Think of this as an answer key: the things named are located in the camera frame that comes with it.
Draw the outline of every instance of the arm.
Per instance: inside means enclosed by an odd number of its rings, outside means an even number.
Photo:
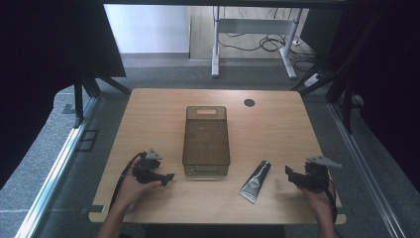
[[[309,204],[315,213],[315,218],[318,221],[318,237],[319,238],[334,238],[334,222],[333,212],[330,207],[330,200],[325,192],[313,192],[304,187],[298,187],[308,198]],[[335,194],[333,183],[330,181],[329,187],[331,194]]]
[[[137,158],[133,165],[137,165],[140,158]],[[123,224],[124,216],[129,207],[139,200],[139,198],[149,189],[160,186],[159,180],[152,181],[146,184],[139,183],[133,176],[133,169],[129,169],[123,183],[118,192],[117,199],[112,205],[109,213],[102,224],[97,237],[108,238],[120,236],[121,226]]]

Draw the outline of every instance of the white wall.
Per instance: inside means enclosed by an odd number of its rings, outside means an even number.
[[[105,5],[120,54],[188,53],[187,6]]]

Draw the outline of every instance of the toothpaste tube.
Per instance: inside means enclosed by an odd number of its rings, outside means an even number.
[[[269,168],[271,168],[271,164],[267,161],[262,161],[241,190],[239,190],[239,194],[253,204],[256,203],[257,196],[263,186],[263,180],[266,174],[268,174]]]

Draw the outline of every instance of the desk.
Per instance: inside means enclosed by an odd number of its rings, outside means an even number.
[[[219,33],[239,33],[239,34],[272,34],[287,35],[283,49],[279,49],[281,59],[290,79],[296,78],[293,65],[290,63],[288,53],[291,43],[299,25],[302,9],[299,8],[293,20],[279,19],[221,19],[219,16],[219,6],[216,7],[214,20],[214,44],[211,62],[211,74],[213,77],[219,76]]]
[[[255,102],[245,105],[246,99]],[[231,165],[220,180],[184,175],[182,149],[186,107],[227,108]],[[159,224],[314,223],[303,193],[287,181],[284,166],[303,173],[307,157],[321,155],[297,92],[203,89],[135,89],[117,133],[89,219],[102,222],[116,182],[138,152],[154,148],[162,156],[159,174],[175,173],[167,186],[151,190],[129,212],[126,222]],[[261,160],[271,163],[256,204],[238,195]],[[337,223],[344,223],[340,214]]]

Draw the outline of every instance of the human hand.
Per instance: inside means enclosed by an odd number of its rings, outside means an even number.
[[[120,190],[118,191],[117,199],[115,200],[115,203],[123,205],[126,208],[139,200],[139,198],[142,197],[149,189],[161,185],[160,180],[151,181],[145,184],[136,180],[133,176],[133,168],[139,164],[140,159],[140,157],[137,157],[133,161],[132,167],[127,171],[127,174],[120,186]]]
[[[327,193],[324,191],[314,192],[302,186],[298,186],[297,188],[303,191],[315,213],[331,213],[332,215],[330,199],[328,198]],[[333,195],[333,198],[336,199],[336,191],[334,184],[331,181],[329,181],[328,189]]]
[[[309,205],[312,210],[315,212],[315,218],[318,221],[318,237],[320,238],[330,238],[335,237],[334,234],[334,222],[333,222],[333,212],[331,210],[331,203],[328,195],[325,191],[314,192],[305,187],[298,186],[307,197]],[[329,182],[328,189],[333,195],[334,200],[336,199],[336,190],[334,183]]]

